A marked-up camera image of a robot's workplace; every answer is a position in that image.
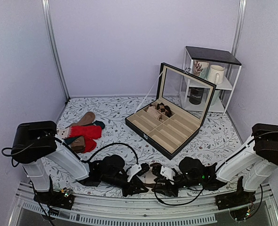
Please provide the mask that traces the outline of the cream brown striped sock pair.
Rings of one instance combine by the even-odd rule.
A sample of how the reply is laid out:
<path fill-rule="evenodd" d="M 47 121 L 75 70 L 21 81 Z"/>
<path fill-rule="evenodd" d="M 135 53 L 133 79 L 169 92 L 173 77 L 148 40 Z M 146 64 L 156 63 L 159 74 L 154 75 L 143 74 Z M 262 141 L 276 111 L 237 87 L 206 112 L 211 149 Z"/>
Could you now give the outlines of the cream brown striped sock pair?
<path fill-rule="evenodd" d="M 162 164 L 160 163 L 152 163 L 150 164 L 150 169 L 147 173 L 145 173 L 143 177 L 143 184 L 148 188 L 154 188 L 156 184 L 156 179 L 161 177 L 160 170 Z"/>

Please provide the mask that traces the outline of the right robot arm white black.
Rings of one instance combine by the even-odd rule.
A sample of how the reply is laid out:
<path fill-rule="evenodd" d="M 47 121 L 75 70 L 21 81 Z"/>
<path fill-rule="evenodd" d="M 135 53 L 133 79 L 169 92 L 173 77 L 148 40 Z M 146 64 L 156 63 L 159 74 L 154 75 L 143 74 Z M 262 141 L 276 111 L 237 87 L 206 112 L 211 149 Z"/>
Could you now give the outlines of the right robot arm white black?
<path fill-rule="evenodd" d="M 221 165 L 205 166 L 199 159 L 184 157 L 178 165 L 179 171 L 152 165 L 156 175 L 152 191 L 177 197 L 180 188 L 202 186 L 204 190 L 216 191 L 225 186 L 236 174 L 253 165 L 248 176 L 243 178 L 240 188 L 232 194 L 231 201 L 242 205 L 250 193 L 278 168 L 278 125 L 257 123 L 246 142 Z"/>

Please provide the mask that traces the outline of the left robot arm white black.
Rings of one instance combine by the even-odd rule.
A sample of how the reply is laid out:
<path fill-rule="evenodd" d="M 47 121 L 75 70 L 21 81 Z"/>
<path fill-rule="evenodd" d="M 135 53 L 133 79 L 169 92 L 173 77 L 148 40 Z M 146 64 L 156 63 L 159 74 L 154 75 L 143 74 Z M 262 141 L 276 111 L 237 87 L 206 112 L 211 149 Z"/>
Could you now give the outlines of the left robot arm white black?
<path fill-rule="evenodd" d="M 69 132 L 58 133 L 53 121 L 28 122 L 18 125 L 9 156 L 24 168 L 35 191 L 47 204 L 55 204 L 58 194 L 44 169 L 42 158 L 52 160 L 84 186 L 98 186 L 105 182 L 121 188 L 122 195 L 148 192 L 138 178 L 149 170 L 147 164 L 134 164 L 124 170 L 125 162 L 118 155 L 106 156 L 99 161 L 82 160 L 63 140 Z"/>

